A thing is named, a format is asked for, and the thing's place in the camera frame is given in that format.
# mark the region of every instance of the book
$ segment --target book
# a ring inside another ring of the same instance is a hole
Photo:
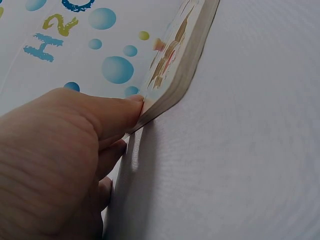
[[[186,93],[218,4],[0,0],[0,114],[59,87],[107,98],[141,94],[136,131]]]

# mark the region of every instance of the finger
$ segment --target finger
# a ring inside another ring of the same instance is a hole
[[[128,99],[89,96],[67,88],[52,90],[35,102],[43,107],[68,107],[77,111],[92,124],[98,138],[104,140],[128,132],[138,122],[143,97]]]
[[[96,170],[96,176],[99,180],[103,179],[112,171],[112,169],[114,169],[118,160],[125,153],[126,148],[126,142],[121,139],[100,152]]]
[[[107,176],[99,182],[99,209],[102,212],[110,203],[113,182]]]
[[[104,149],[106,149],[107,147],[109,147],[111,144],[115,143],[116,141],[122,139],[124,137],[125,134],[119,134],[119,135],[115,135],[112,136],[106,140],[102,140],[99,142],[99,151],[102,151]]]

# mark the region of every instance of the white table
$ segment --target white table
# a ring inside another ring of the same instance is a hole
[[[182,101],[129,142],[109,236],[320,238],[320,1],[221,0]]]

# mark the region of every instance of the yellow bubble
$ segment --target yellow bubble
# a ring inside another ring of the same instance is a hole
[[[141,32],[139,32],[139,38],[143,41],[146,41],[150,38],[150,35],[146,31],[141,31]]]
[[[4,8],[0,6],[0,18],[2,17],[2,14],[4,13]]]

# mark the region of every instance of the book page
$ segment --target book page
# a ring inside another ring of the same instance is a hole
[[[142,94],[143,113],[158,101],[172,84],[205,0],[185,0],[167,31],[154,43],[157,51],[146,75]]]
[[[59,87],[140,91],[182,0],[0,0],[0,114]]]

